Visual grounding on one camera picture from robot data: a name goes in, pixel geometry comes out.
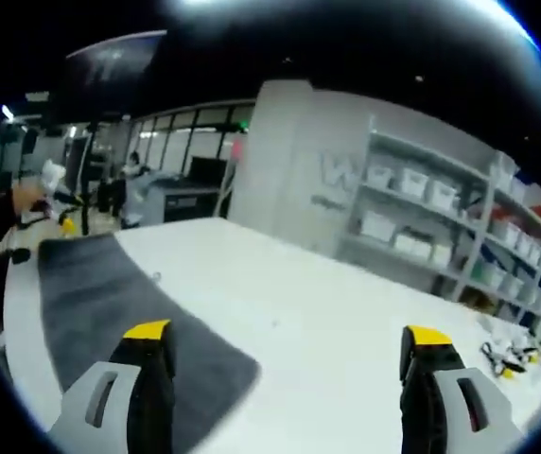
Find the person's left hand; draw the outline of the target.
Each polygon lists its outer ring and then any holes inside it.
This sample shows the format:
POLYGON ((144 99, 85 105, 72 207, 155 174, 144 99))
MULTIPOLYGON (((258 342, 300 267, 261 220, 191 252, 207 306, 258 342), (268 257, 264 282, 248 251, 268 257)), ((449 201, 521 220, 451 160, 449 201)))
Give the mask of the person's left hand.
POLYGON ((14 211, 14 223, 18 224, 25 211, 45 199, 44 190, 33 183, 19 183, 11 188, 11 202, 14 211))

